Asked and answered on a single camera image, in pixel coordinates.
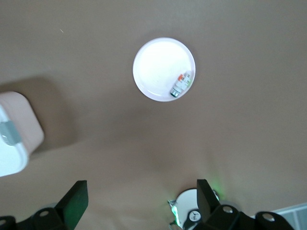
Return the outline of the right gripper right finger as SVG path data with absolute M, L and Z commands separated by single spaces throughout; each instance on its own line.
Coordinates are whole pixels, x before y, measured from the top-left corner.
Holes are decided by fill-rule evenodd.
M 292 230 L 288 221 L 273 212 L 261 211 L 254 218 L 231 205 L 222 205 L 205 179 L 197 180 L 198 208 L 187 214 L 186 230 Z

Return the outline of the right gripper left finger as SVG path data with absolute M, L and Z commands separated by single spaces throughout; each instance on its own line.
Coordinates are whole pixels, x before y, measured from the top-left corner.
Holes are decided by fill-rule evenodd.
M 1 216 L 2 230 L 73 230 L 88 207 L 87 181 L 77 181 L 54 206 L 46 207 L 29 218 L 16 222 L 13 216 Z

